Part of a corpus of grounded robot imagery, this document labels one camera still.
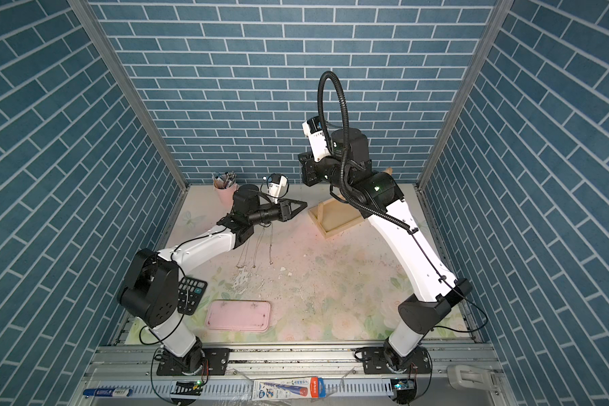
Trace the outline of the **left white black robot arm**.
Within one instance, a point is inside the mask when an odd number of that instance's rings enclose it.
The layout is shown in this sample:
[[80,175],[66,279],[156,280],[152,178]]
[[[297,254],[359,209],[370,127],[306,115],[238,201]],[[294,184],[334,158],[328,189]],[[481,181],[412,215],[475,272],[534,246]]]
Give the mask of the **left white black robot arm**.
[[218,255],[242,246],[255,226],[286,223],[307,208],[304,201],[271,196],[253,184],[233,193],[230,212],[206,233],[173,248],[139,250],[130,263],[118,294],[118,302],[136,316],[157,339],[154,344],[177,360],[199,361],[201,340],[187,328],[179,312],[179,287],[187,273]]

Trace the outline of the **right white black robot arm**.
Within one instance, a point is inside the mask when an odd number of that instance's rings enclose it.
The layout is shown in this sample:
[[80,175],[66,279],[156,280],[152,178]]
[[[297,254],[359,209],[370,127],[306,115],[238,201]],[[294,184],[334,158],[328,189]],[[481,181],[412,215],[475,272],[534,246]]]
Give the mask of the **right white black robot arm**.
[[350,126],[343,87],[332,71],[319,79],[316,106],[317,115],[303,125],[311,150],[299,154],[301,181],[307,186],[328,183],[331,196],[357,210],[405,270],[413,294],[399,304],[399,324],[383,350],[388,366],[401,371],[411,365],[427,333],[467,299],[472,285],[456,277],[433,251],[392,175],[373,169],[369,140]]

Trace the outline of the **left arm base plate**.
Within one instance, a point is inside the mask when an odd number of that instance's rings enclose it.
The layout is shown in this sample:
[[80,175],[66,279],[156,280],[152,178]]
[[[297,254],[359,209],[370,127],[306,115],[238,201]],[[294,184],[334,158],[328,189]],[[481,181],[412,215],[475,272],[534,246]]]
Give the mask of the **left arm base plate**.
[[161,377],[217,377],[225,375],[230,353],[229,348],[197,348],[184,357],[177,357],[161,348],[153,360]]

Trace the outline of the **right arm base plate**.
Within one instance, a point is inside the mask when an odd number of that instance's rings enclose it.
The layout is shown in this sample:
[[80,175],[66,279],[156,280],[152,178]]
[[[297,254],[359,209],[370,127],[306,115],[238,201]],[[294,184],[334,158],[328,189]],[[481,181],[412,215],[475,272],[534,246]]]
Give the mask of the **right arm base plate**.
[[431,356],[423,346],[406,356],[398,355],[388,344],[358,348],[353,356],[362,364],[365,375],[429,374],[433,370]]

